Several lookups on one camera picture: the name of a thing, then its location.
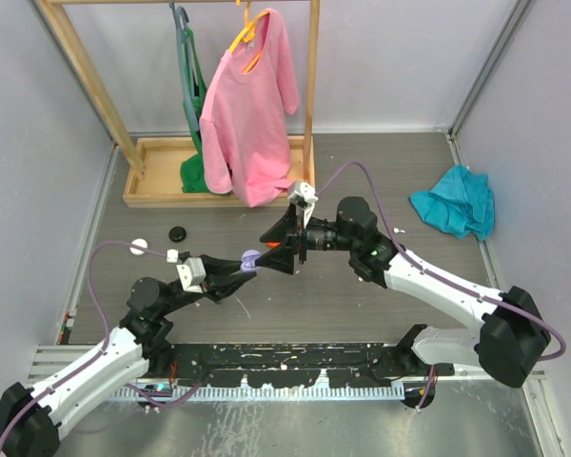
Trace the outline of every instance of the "white bracket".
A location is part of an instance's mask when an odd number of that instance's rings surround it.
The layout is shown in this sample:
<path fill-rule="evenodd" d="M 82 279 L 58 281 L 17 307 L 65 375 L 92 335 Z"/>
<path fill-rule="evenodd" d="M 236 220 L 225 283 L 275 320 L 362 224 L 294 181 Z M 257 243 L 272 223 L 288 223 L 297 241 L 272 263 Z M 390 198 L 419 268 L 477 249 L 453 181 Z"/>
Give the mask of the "white bracket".
<path fill-rule="evenodd" d="M 306 228 L 315 204 L 319 198 L 315 195 L 315 188 L 305 181 L 294 181 L 287 190 L 287 199 L 297 207 L 303 209 L 303 228 Z"/>
<path fill-rule="evenodd" d="M 169 264 L 177 264 L 179 254 L 180 252 L 178 251 L 178 249 L 169 249 L 167 251 L 167 262 Z"/>
<path fill-rule="evenodd" d="M 479 367 L 478 353 L 474 350 L 479 342 L 480 336 L 467 328 L 428 327 L 417 335 L 412 350 L 428 365 L 446 363 Z"/>
<path fill-rule="evenodd" d="M 199 257 L 188 257 L 183 264 L 177 265 L 176 269 L 183 290 L 203 293 L 201 284 L 206 279 L 206 268 Z"/>

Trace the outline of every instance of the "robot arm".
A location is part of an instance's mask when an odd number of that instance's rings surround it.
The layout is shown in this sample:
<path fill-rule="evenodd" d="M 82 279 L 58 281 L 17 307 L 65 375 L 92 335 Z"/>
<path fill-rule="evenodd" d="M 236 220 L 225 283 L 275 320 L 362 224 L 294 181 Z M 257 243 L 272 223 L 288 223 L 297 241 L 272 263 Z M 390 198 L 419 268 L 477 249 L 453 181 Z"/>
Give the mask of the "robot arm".
<path fill-rule="evenodd" d="M 292 274 L 296 255 L 303 263 L 310 250 L 348 251 L 349 265 L 361 280 L 412 295 L 465 327 L 418 331 L 411 349 L 421 361 L 478 366 L 507 386 L 522 386 L 550 335 L 498 304 L 505 302 L 541 319 L 526 291 L 513 287 L 505 293 L 473 284 L 397 247 L 378 231 L 377 216 L 361 197 L 341 200 L 334 222 L 310 216 L 317 203 L 311 185 L 295 183 L 289 199 L 284 217 L 261 237 L 261 241 L 278 246 L 257 265 L 274 268 L 270 261 L 277 258 L 280 271 Z M 472 290 L 473 295 L 465 290 Z"/>
<path fill-rule="evenodd" d="M 241 272 L 239 261 L 180 254 L 179 280 L 170 284 L 142 278 L 131 288 L 129 312 L 114 328 L 108 346 L 94 363 L 58 388 L 52 386 L 96 357 L 103 343 L 49 378 L 29 388 L 9 387 L 0 400 L 0 437 L 12 418 L 36 401 L 16 424 L 3 451 L 8 456 L 53 455 L 60 442 L 114 391 L 146 373 L 162 373 L 173 359 L 166 315 L 202 298 L 219 302 L 256 276 Z M 49 395 L 43 392 L 52 390 Z"/>

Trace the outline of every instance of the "cable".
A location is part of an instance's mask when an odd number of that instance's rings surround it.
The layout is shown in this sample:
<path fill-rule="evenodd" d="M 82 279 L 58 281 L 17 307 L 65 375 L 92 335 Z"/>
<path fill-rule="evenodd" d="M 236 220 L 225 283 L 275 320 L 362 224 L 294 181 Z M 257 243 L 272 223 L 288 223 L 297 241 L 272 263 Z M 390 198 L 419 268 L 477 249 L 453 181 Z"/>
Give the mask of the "cable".
<path fill-rule="evenodd" d="M 185 393 L 180 398 L 178 398 L 177 400 L 174 400 L 173 402 L 170 402 L 170 403 L 157 402 L 156 400 L 154 400 L 150 396 L 150 394 L 144 392 L 142 389 L 140 389 L 137 386 L 134 386 L 133 384 L 126 384 L 126 387 L 129 387 L 130 389 L 135 390 L 135 392 L 137 392 L 139 395 L 143 396 L 154 407 L 159 407 L 161 409 L 170 409 L 172 407 L 178 407 L 180 405 L 183 405 L 192 395 L 194 395 L 196 393 L 197 390 L 199 390 L 199 387 L 201 387 L 202 385 L 203 385 L 203 383 L 195 384 L 193 387 L 190 388 L 190 390 L 187 393 Z"/>
<path fill-rule="evenodd" d="M 381 203 L 381 199 L 379 198 L 379 192 L 377 191 L 376 186 L 374 185 L 374 181 L 372 179 L 372 176 L 370 176 L 370 172 L 364 166 L 364 164 L 357 162 L 357 161 L 352 161 L 352 162 L 347 162 L 346 164 L 341 166 L 339 169 L 336 170 L 336 172 L 332 175 L 332 177 L 330 179 L 328 179 L 327 183 L 325 183 L 324 186 L 320 190 L 318 190 L 317 196 L 320 196 L 322 193 L 324 193 L 325 190 L 332 185 L 334 180 L 345 169 L 351 167 L 352 165 L 359 167 L 362 170 L 362 172 L 364 173 L 364 175 L 368 181 L 368 184 L 370 185 L 370 189 L 372 190 L 372 194 L 374 195 L 374 199 L 377 203 L 377 207 L 379 208 L 379 213 L 381 214 L 381 219 L 383 220 L 384 227 L 387 230 L 387 235 L 389 236 L 389 238 L 393 242 L 395 248 L 403 256 L 404 259 L 406 259 L 408 262 L 410 262 L 415 268 L 417 268 L 420 271 L 424 272 L 425 274 L 431 276 L 432 278 L 437 279 L 441 283 L 446 284 L 447 286 L 450 286 L 450 287 L 454 288 L 455 290 L 458 290 L 459 292 L 463 292 L 466 295 L 469 295 L 470 297 L 473 297 L 475 299 L 482 299 L 483 301 L 488 302 L 492 305 L 495 305 L 495 306 L 501 307 L 501 308 L 505 308 L 508 311 L 514 312 L 514 313 L 524 317 L 525 319 L 528 319 L 529 321 L 533 322 L 534 324 L 537 324 L 538 326 L 547 330 L 548 332 L 550 332 L 554 336 L 554 338 L 557 339 L 557 341 L 559 342 L 559 344 L 561 346 L 555 352 L 553 352 L 551 354 L 543 355 L 542 357 L 540 357 L 539 360 L 556 359 L 558 357 L 561 357 L 566 352 L 567 344 L 564 341 L 564 338 L 562 337 L 562 335 L 555 328 L 553 328 L 552 326 L 550 326 L 549 324 L 544 322 L 539 317 L 534 316 L 533 314 L 525 311 L 524 309 L 516 308 L 515 306 L 510 305 L 509 303 L 505 303 L 501 300 L 497 300 L 497 299 L 492 298 L 492 297 L 482 297 L 475 290 L 472 290 L 470 288 L 466 288 L 465 286 L 461 286 L 460 284 L 457 284 L 457 283 L 451 281 L 450 279 L 445 278 L 445 277 L 441 276 L 440 274 L 438 274 L 434 271 L 431 271 L 428 268 L 423 268 L 423 266 L 421 264 L 419 264 L 410 255 L 408 255 L 408 253 L 406 252 L 404 247 L 402 245 L 400 245 L 400 243 L 397 241 L 395 232 L 393 231 L 393 228 L 391 228 L 391 226 L 389 225 L 387 216 L 385 215 L 385 210 L 384 210 L 383 204 Z"/>
<path fill-rule="evenodd" d="M 432 365 L 429 368 L 429 374 L 427 375 L 427 383 L 425 384 L 425 389 L 423 390 L 423 395 L 419 404 L 415 406 L 418 412 L 421 412 L 421 408 L 423 407 L 425 400 L 427 399 L 427 395 L 429 395 L 429 390 L 431 389 L 431 385 L 433 383 L 434 374 L 436 373 L 436 368 Z"/>
<path fill-rule="evenodd" d="M 89 257 L 89 261 L 87 262 L 87 286 L 89 288 L 89 293 L 91 295 L 91 299 L 93 300 L 93 304 L 97 308 L 97 312 L 99 314 L 99 317 L 102 319 L 102 325 L 104 327 L 103 344 L 102 344 L 100 350 L 98 350 L 97 353 L 93 357 L 91 357 L 88 361 L 86 361 L 83 365 L 81 365 L 79 368 L 75 369 L 72 373 L 64 376 L 59 381 L 56 381 L 55 384 L 53 384 L 51 387 L 47 387 L 39 395 L 37 395 L 35 398 L 33 398 L 31 400 L 31 402 L 29 402 L 27 405 L 22 407 L 21 410 L 19 410 L 19 412 L 17 414 L 15 414 L 15 416 L 10 420 L 9 424 L 6 426 L 6 428 L 2 432 L 2 435 L 0 435 L 0 453 L 2 452 L 2 448 L 4 447 L 4 444 L 6 443 L 7 438 L 9 437 L 10 433 L 14 429 L 15 425 L 21 420 L 21 418 L 23 416 L 25 416 L 28 413 L 28 411 L 30 411 L 38 402 L 40 402 L 47 395 L 50 395 L 57 388 L 59 388 L 60 386 L 65 384 L 67 381 L 72 379 L 74 376 L 77 376 L 81 372 L 85 371 L 85 369 L 87 369 L 91 365 L 93 365 L 102 356 L 102 354 L 105 352 L 106 348 L 108 347 L 109 335 L 110 335 L 108 317 L 106 317 L 106 313 L 104 312 L 104 309 L 102 308 L 102 306 L 99 303 L 99 300 L 97 298 L 97 293 L 95 292 L 95 287 L 93 286 L 93 282 L 91 280 L 91 274 L 90 274 L 91 273 L 91 265 L 93 264 L 93 260 L 95 259 L 95 255 L 97 255 L 97 253 L 100 250 L 102 250 L 103 248 L 106 248 L 108 246 L 126 246 L 128 248 L 136 248 L 136 249 L 139 249 L 139 250 L 146 252 L 148 254 L 157 255 L 159 257 L 165 257 L 167 255 L 164 252 L 159 252 L 156 250 L 141 248 L 137 245 L 133 245 L 132 243 L 128 243 L 126 241 L 105 241 L 104 243 L 100 243 L 93 250 L 93 253 Z"/>
<path fill-rule="evenodd" d="M 170 403 L 170 404 L 161 404 L 159 407 L 167 407 L 167 405 L 172 405 L 172 407 L 178 407 L 180 406 L 182 403 L 184 403 L 186 400 L 188 400 L 192 395 L 194 395 L 197 390 L 199 390 L 199 387 L 201 387 L 203 384 L 202 383 L 198 383 L 195 384 L 187 393 L 185 393 L 182 397 L 180 397 L 178 400 L 175 400 L 174 402 Z M 143 409 L 135 409 L 134 411 L 130 412 L 129 414 L 125 414 L 122 417 L 119 417 L 117 420 L 115 420 L 114 422 L 112 422 L 111 424 L 105 426 L 105 427 L 100 427 L 97 428 L 95 430 L 77 430 L 74 429 L 72 431 L 72 433 L 77 433 L 79 435 L 96 435 L 98 433 L 104 433 L 105 431 L 110 430 L 111 428 L 115 428 L 117 426 L 120 426 L 121 424 L 123 424 L 128 418 L 136 416 L 137 414 L 140 414 L 142 412 L 145 412 Z"/>

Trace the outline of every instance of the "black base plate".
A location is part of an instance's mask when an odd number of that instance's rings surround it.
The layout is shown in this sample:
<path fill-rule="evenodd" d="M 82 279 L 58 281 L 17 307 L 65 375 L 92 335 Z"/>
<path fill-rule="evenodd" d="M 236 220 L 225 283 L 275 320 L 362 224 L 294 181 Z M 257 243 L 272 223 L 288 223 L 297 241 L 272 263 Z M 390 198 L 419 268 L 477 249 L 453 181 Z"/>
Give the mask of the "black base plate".
<path fill-rule="evenodd" d="M 322 369 L 330 387 L 389 386 L 391 378 L 426 376 L 429 366 L 418 361 L 405 368 L 402 352 L 383 343 L 276 344 L 173 346 L 177 363 L 175 377 L 181 386 L 199 381 L 213 387 L 238 387 L 246 375 L 251 387 L 272 384 L 275 388 L 312 386 Z M 450 364 L 436 366 L 440 376 L 452 376 Z M 170 368 L 148 373 L 149 377 L 168 378 Z"/>

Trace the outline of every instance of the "wooden clothes rack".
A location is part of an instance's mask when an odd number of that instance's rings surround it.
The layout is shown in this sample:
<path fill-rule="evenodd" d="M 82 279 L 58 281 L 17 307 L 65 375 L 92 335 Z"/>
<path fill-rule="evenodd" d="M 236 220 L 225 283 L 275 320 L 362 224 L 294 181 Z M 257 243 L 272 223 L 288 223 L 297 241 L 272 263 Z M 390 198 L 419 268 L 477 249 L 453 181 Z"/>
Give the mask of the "wooden clothes rack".
<path fill-rule="evenodd" d="M 315 186 L 312 128 L 321 0 L 299 1 L 308 1 L 310 5 L 305 135 L 288 137 L 292 153 L 292 165 L 287 177 L 292 180 L 305 180 Z M 235 195 L 224 197 L 209 193 L 182 193 L 180 166 L 182 162 L 196 153 L 190 138 L 140 138 L 137 140 L 137 144 L 133 144 L 121 116 L 114 107 L 104 83 L 93 66 L 64 8 L 65 5 L 167 3 L 168 0 L 37 0 L 37 2 L 104 119 L 112 138 L 120 146 L 129 162 L 130 170 L 123 198 L 130 207 L 244 206 L 244 203 Z M 219 2 L 234 2 L 234 0 L 180 0 L 176 3 Z M 283 192 L 270 205 L 287 205 L 286 193 Z"/>

